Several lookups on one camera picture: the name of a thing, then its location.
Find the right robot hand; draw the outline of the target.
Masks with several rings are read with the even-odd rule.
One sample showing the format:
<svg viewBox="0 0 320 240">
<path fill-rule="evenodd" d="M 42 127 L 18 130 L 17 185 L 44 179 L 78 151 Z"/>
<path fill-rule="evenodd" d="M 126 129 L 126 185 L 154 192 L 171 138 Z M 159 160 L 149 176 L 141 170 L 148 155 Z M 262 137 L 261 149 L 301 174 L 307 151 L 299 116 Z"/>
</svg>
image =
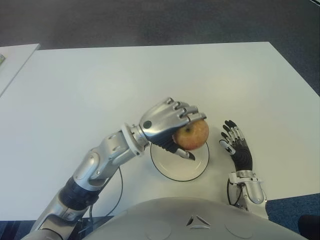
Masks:
<svg viewBox="0 0 320 240">
<path fill-rule="evenodd" d="M 236 171 L 252 171 L 253 159 L 241 129 L 232 120 L 226 120 L 222 126 L 220 146 L 230 155 Z"/>
</svg>

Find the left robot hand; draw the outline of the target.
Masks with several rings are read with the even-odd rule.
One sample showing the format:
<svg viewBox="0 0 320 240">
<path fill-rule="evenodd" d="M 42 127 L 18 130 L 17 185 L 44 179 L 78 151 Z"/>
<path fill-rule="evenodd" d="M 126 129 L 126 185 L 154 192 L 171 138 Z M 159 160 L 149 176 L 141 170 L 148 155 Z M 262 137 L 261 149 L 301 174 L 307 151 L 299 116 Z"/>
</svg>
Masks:
<svg viewBox="0 0 320 240">
<path fill-rule="evenodd" d="M 194 161 L 195 156 L 185 147 L 175 143 L 173 135 L 180 128 L 206 118 L 207 116 L 199 112 L 196 106 L 167 97 L 144 113 L 139 126 L 145 138 L 152 144 L 181 158 Z"/>
</svg>

